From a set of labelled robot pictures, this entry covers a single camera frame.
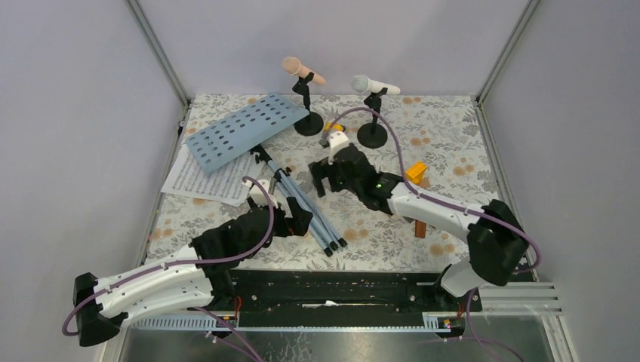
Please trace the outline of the yellow toy block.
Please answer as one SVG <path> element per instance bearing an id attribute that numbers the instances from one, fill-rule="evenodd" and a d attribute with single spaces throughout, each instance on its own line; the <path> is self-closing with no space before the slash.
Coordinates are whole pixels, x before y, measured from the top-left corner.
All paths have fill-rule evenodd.
<path id="1" fill-rule="evenodd" d="M 427 170 L 428 166 L 422 161 L 418 161 L 405 171 L 405 177 L 409 182 L 419 185 L 423 181 Z"/>

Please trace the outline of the light blue music stand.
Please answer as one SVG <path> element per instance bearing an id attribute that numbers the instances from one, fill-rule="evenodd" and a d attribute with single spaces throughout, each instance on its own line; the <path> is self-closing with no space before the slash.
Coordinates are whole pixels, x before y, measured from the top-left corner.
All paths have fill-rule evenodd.
<path id="1" fill-rule="evenodd" d="M 269 138 L 293 126 L 308 112 L 281 94 L 268 94 L 255 103 L 232 112 L 214 124 L 197 130 L 186 138 L 186 146 L 206 175 L 236 158 L 249 153 L 257 163 L 264 163 L 273 173 L 273 185 L 286 197 L 295 197 L 300 206 L 312 213 L 309 225 L 321 249 L 332 256 L 347 242 L 322 216 L 310 197 L 294 184 L 289 169 L 279 167 L 264 148 Z"/>

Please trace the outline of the sheet music page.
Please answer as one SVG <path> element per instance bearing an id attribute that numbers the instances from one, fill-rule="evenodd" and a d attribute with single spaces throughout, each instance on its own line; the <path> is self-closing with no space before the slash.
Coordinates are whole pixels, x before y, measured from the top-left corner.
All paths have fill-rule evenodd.
<path id="1" fill-rule="evenodd" d="M 252 155 L 245 153 L 206 175 L 188 147 L 183 145 L 161 192 L 237 207 L 248 196 L 248 187 L 242 182 L 242 177 L 256 179 L 262 169 L 262 163 L 257 163 Z"/>

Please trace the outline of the white toy microphone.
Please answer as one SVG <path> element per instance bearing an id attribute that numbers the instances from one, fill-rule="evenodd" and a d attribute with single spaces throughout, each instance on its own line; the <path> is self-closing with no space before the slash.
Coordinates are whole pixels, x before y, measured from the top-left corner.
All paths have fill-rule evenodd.
<path id="1" fill-rule="evenodd" d="M 401 89 L 395 85 L 375 81 L 366 75 L 356 75 L 352 77 L 350 85 L 352 89 L 358 93 L 371 92 L 377 94 L 384 88 L 386 88 L 386 94 L 389 95 L 399 95 L 402 92 Z"/>

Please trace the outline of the pink toy microphone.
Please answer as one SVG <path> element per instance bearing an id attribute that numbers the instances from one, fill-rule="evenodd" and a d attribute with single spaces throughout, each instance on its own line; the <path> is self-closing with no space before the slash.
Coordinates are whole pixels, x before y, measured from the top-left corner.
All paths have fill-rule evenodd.
<path id="1" fill-rule="evenodd" d="M 296 57 L 285 57 L 282 61 L 282 68 L 289 75 L 295 75 L 301 78 L 306 78 L 308 75 L 312 73 L 313 77 L 311 79 L 311 82 L 318 84 L 320 86 L 326 85 L 326 80 L 324 77 L 322 77 L 317 72 L 311 70 L 309 67 L 303 65 L 301 61 Z"/>

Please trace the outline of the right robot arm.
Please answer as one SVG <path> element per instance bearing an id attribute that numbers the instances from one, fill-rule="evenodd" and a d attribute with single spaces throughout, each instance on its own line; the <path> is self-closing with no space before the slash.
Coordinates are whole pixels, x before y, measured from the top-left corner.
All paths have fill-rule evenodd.
<path id="1" fill-rule="evenodd" d="M 310 163 L 309 170 L 320 198 L 327 180 L 332 192 L 351 192 L 370 210 L 424 222 L 466 243 L 469 255 L 446 267 L 435 283 L 432 298 L 442 310 L 454 309 L 483 284 L 506 285 L 528 248 L 522 227 L 504 202 L 466 207 L 376 170 L 353 144 Z"/>

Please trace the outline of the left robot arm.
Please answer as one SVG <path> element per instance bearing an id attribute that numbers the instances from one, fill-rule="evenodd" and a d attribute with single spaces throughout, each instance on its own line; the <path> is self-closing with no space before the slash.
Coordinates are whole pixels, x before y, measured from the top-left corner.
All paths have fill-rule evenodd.
<path id="1" fill-rule="evenodd" d="M 162 259 L 119 275 L 90 272 L 74 280 L 76 336 L 81 347 L 99 345 L 122 328 L 154 314 L 212 306 L 224 310 L 237 293 L 229 270 L 268 247 L 272 239 L 303 236 L 312 220 L 293 197 L 289 211 L 250 204 L 241 216 L 208 229 Z"/>

